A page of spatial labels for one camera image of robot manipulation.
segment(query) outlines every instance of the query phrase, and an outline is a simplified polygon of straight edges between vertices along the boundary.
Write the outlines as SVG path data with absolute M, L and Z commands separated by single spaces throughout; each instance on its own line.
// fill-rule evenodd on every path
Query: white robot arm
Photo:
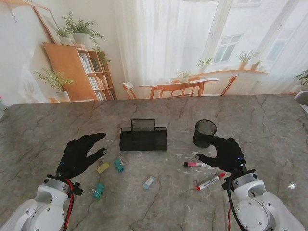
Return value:
M 0 231 L 59 231 L 65 218 L 63 203 L 69 192 L 68 184 L 46 178 L 38 187 L 36 198 L 21 204 Z
M 256 173 L 240 176 L 232 181 L 232 185 L 239 199 L 235 210 L 246 230 L 305 231 L 283 202 L 266 191 Z

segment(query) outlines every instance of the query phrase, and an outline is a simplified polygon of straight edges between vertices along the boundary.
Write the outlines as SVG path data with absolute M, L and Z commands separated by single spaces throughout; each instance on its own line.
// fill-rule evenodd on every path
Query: wooden table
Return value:
M 199 87 L 198 89 L 198 95 L 197 96 L 201 96 L 203 94 L 204 91 L 204 85 L 206 82 L 214 82 L 214 81 L 219 81 L 219 78 L 205 78 L 205 79 L 200 79 L 200 80 L 196 80 L 196 81 L 192 81 L 190 82 L 191 85 L 189 86 L 191 87 Z M 154 92 L 157 89 L 157 85 L 140 85 L 140 88 L 151 88 L 151 93 L 150 93 L 150 98 L 149 99 L 153 99 L 154 97 Z

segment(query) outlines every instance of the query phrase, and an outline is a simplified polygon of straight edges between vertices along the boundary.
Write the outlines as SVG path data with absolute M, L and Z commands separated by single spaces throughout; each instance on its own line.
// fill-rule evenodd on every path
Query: black mesh pencil cup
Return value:
M 211 144 L 209 139 L 217 132 L 216 125 L 207 119 L 199 120 L 196 123 L 193 135 L 193 143 L 199 148 L 208 148 Z

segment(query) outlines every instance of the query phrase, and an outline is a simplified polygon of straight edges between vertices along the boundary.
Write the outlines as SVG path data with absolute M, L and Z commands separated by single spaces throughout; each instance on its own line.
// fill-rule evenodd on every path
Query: teal binder clip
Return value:
M 124 167 L 122 165 L 122 161 L 120 159 L 116 159 L 115 167 L 116 167 L 118 172 L 122 172 L 124 170 Z
M 105 186 L 101 183 L 98 183 L 96 190 L 93 194 L 93 197 L 99 199 L 102 195 L 102 193 L 104 192 Z

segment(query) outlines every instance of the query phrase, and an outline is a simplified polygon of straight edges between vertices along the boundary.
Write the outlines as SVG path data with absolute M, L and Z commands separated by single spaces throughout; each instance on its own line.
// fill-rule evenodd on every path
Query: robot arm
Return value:
M 64 222 L 63 203 L 70 192 L 60 180 L 46 178 L 35 199 L 27 200 L 12 214 L 0 231 L 58 231 Z
M 304 231 L 303 225 L 289 212 L 283 202 L 266 191 L 264 182 L 254 173 L 247 171 L 245 156 L 234 138 L 209 137 L 217 155 L 211 158 L 197 154 L 202 162 L 230 172 L 222 185 L 227 190 L 229 203 L 241 231 Z M 231 190 L 239 199 L 233 205 Z
M 47 175 L 44 183 L 38 187 L 35 199 L 27 200 L 12 214 L 0 231 L 59 231 L 65 219 L 63 204 L 71 198 L 65 219 L 64 231 L 73 208 L 74 195 L 81 195 L 80 184 L 73 184 L 69 179 L 83 173 L 90 165 L 107 153 L 104 148 L 87 156 L 89 150 L 105 133 L 85 135 L 70 141 L 56 176 Z
M 303 225 L 289 212 L 283 202 L 265 189 L 255 173 L 232 181 L 239 199 L 236 207 L 239 221 L 249 231 L 304 231 Z

